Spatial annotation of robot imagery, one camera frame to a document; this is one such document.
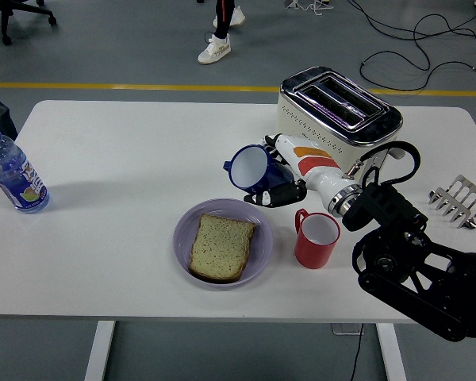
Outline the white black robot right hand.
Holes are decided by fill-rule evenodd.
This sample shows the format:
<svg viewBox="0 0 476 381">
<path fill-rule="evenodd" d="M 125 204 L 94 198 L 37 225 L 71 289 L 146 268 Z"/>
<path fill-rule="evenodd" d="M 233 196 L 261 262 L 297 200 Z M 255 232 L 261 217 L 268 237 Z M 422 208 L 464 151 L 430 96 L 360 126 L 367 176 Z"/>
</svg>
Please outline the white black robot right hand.
<svg viewBox="0 0 476 381">
<path fill-rule="evenodd" d="M 360 185 L 347 179 L 336 161 L 316 142 L 286 134 L 266 135 L 262 146 L 294 179 L 244 197 L 244 201 L 269 208 L 302 201 L 308 191 L 321 197 L 326 210 L 339 214 L 345 201 L 360 193 Z"/>
</svg>

